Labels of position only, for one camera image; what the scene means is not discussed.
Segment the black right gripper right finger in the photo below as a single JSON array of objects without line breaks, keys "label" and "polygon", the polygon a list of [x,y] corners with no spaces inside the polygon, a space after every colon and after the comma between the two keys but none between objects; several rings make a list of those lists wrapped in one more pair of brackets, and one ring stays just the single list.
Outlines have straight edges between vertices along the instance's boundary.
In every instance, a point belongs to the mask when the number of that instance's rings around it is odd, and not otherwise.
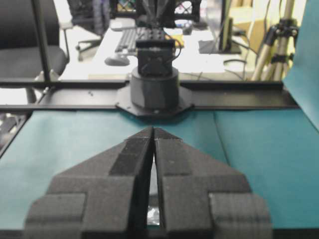
[{"label": "black right gripper right finger", "polygon": [[246,176],[154,129],[160,219],[170,239],[270,239],[271,216]]}]

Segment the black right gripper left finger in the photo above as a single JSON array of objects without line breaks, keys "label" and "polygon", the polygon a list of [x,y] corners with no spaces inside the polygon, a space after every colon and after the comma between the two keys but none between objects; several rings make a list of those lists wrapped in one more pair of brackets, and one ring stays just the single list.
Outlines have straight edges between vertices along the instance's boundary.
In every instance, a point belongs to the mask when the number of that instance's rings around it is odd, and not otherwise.
[{"label": "black right gripper left finger", "polygon": [[55,175],[33,202],[26,239],[138,239],[146,230],[154,129]]}]

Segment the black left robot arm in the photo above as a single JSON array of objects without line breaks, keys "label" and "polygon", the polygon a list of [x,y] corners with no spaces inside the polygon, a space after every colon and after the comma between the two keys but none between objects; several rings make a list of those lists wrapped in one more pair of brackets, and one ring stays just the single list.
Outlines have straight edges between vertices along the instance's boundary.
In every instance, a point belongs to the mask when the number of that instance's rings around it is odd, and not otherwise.
[{"label": "black left robot arm", "polygon": [[181,42],[165,32],[176,20],[200,20],[200,1],[192,0],[176,12],[181,0],[111,1],[111,18],[135,20],[135,55],[138,65],[130,82],[118,89],[116,107],[139,117],[165,118],[193,107],[192,91],[180,86],[179,71],[172,63],[179,57]]}]

